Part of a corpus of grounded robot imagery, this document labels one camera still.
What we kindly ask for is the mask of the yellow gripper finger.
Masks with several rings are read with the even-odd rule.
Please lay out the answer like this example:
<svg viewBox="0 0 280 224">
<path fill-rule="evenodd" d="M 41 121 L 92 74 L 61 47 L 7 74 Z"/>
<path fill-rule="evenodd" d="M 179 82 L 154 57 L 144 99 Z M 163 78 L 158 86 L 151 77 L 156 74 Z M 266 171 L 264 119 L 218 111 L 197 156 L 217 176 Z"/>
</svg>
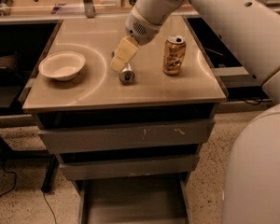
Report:
<svg viewBox="0 0 280 224">
<path fill-rule="evenodd" d="M 112 58 L 110 68 L 114 72 L 120 73 L 124 66 L 134 57 L 138 49 L 138 42 L 134 38 L 130 36 L 123 37 L 115 51 L 115 56 Z"/>
</svg>

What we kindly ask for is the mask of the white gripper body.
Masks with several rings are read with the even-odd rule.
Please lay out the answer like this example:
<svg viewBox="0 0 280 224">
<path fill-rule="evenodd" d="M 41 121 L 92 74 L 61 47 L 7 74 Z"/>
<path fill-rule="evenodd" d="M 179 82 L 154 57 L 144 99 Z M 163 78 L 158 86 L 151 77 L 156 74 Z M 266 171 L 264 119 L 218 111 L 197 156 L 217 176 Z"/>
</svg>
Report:
<svg viewBox="0 0 280 224">
<path fill-rule="evenodd" d="M 161 28 L 161 17 L 148 8 L 134 6 L 125 22 L 126 35 L 140 46 L 151 42 Z"/>
</svg>

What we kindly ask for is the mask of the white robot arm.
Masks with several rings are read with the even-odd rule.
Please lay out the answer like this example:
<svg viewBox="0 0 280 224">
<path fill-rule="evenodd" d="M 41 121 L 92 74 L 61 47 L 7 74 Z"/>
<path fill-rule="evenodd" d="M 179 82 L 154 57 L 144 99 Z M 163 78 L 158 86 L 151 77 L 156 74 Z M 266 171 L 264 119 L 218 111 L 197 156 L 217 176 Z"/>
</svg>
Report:
<svg viewBox="0 0 280 224">
<path fill-rule="evenodd" d="M 222 224 L 280 224 L 279 14 L 257 0 L 137 0 L 110 67 L 121 72 L 184 2 L 193 6 L 274 103 L 233 144 Z"/>
</svg>

